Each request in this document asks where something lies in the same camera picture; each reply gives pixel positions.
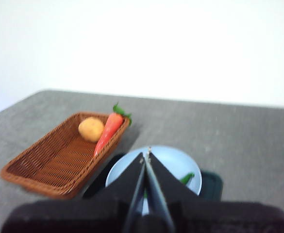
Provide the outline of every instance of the green chili pepper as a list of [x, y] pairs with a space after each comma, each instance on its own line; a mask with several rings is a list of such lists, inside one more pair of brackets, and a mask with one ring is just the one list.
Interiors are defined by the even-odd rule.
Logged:
[[[188, 184], [188, 182], [195, 177], [195, 174], [193, 172], [188, 173], [183, 178], [180, 179], [180, 182], [184, 185]], [[146, 190], [144, 192], [144, 198], [147, 198]]]

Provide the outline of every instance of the brown woven basket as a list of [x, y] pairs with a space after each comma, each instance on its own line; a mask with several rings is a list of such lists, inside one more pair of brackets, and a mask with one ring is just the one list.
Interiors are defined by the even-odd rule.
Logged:
[[108, 115], [79, 112], [11, 160], [0, 176], [27, 190], [52, 198], [73, 198], [98, 166], [116, 148], [129, 125], [124, 122], [103, 150], [94, 158], [96, 143], [83, 140], [78, 125], [87, 117], [98, 117], [104, 124]]

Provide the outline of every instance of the light blue plate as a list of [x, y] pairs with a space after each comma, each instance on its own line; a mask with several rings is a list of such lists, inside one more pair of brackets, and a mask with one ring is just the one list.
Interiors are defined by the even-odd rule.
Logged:
[[[140, 152], [145, 155], [148, 152], [148, 147], [133, 150], [119, 159], [109, 171], [105, 186], [108, 186], [116, 180]], [[197, 163], [189, 155], [179, 149], [167, 146], [151, 146], [151, 152], [178, 180], [188, 173], [193, 172], [195, 177], [187, 184], [187, 187], [199, 195], [202, 185], [202, 176]], [[143, 203], [142, 213], [148, 213], [146, 199]]]

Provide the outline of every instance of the white wall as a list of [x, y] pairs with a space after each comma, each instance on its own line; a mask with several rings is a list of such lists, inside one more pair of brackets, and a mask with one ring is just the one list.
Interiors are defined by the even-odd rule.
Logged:
[[0, 111], [45, 88], [284, 107], [284, 0], [0, 0]]

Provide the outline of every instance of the toy carrot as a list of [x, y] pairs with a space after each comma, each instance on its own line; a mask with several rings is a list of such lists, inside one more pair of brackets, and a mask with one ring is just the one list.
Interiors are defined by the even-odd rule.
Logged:
[[95, 146], [94, 157], [98, 155], [109, 139], [111, 139], [117, 129], [121, 126], [124, 117], [129, 118], [129, 125], [131, 125], [131, 114], [125, 114], [125, 111], [118, 106], [118, 103], [113, 106], [113, 111], [114, 112], [108, 116], [102, 135]]

